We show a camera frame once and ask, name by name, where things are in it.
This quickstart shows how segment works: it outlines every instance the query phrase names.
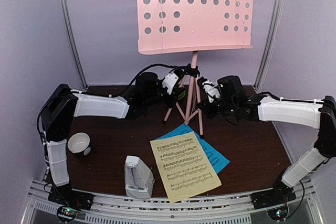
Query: white bowl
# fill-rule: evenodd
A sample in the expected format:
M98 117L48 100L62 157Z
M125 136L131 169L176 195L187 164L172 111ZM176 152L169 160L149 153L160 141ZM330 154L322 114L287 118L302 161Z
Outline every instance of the white bowl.
M68 149L79 155L88 155L91 151L90 137L84 132L76 133L68 141Z

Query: yellow sheet music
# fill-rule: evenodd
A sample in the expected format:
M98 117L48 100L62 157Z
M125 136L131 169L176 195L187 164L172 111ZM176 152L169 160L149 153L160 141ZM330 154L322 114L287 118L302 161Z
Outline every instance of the yellow sheet music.
M194 132L153 140L151 146L170 203L222 184Z

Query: metal extrusion profile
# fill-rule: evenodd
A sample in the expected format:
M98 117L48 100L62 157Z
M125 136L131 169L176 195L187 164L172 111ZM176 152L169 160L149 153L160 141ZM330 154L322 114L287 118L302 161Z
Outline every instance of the metal extrusion profile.
M319 218L316 194L309 179L304 180L305 199L310 201L310 212L314 222L322 224ZM27 207L21 224L29 224L35 210L54 215L58 205L48 201L50 186L46 182L34 180L28 196ZM297 199L302 197L301 185L295 187ZM125 196L94 194L90 211L81 211L76 220L84 223L105 224L251 224L251 214L266 209L255 210L250 194L239 194L195 197L181 203L171 204L167 198L152 198L151 200L136 200Z
M71 53L72 53L72 56L76 64L77 72L79 74L81 83L83 85L83 88L85 89L88 87L88 84L86 82L84 71L83 71L83 68L82 68L82 65L79 59L79 55L78 55L78 51L77 51L77 47L75 43L74 32L72 31L72 26L70 22L70 15L69 15L69 10L68 10L67 0L60 0L60 1L62 5L63 16L64 16L64 21L65 21L65 25L67 29L67 35L68 35Z
M262 55L263 57L261 59L257 79L254 84L254 87L258 92L261 91L260 90L261 84L263 82L265 74L267 73L269 60L271 58L272 50L274 48L274 39L275 39L276 29L278 27L279 20L280 20L283 2L284 0L274 0L273 12L271 16L271 23L270 23L269 30L268 30L264 53Z

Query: purple wall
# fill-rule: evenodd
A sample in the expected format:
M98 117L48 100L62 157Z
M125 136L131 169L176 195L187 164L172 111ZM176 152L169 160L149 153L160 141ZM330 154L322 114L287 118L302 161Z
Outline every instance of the purple wall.
M0 0L0 216L17 223L44 167L36 116L62 82L81 88L59 0Z
M259 69L274 0L254 0L253 49L200 52L203 76L216 81L237 74L252 84ZM152 63L184 65L191 53L138 53L137 0L68 0L79 56L89 84L126 84ZM154 69L162 78L166 69Z
M335 12L335 0L285 0L263 91L296 99L336 97ZM285 123L277 126L295 160L317 139L314 129ZM335 223L336 160L311 177L326 223Z

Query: brown table surface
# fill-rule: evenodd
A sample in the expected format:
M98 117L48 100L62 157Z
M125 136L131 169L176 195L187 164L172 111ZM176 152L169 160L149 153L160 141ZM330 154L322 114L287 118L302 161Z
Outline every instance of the brown table surface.
M254 93L252 87L245 88L247 93ZM113 94L118 90L120 87L114 86L89 88L90 92L99 94ZM149 142L183 123L177 108L174 108L168 122L163 125L166 111L166 105L162 104L151 108L147 116L136 120L90 116L74 118L70 136L77 132L89 134L92 152L87 157L80 158L67 150L72 187L96 193L125 195L124 162L127 155L134 155L152 169L155 178L152 196L166 197ZM233 126L218 115L212 120L204 118L203 125L204 139L230 160L230 164L218 174L222 185L205 195L269 188L280 172L290 165L286 151L270 122L242 120L240 126ZM197 117L191 120L190 127L198 133Z

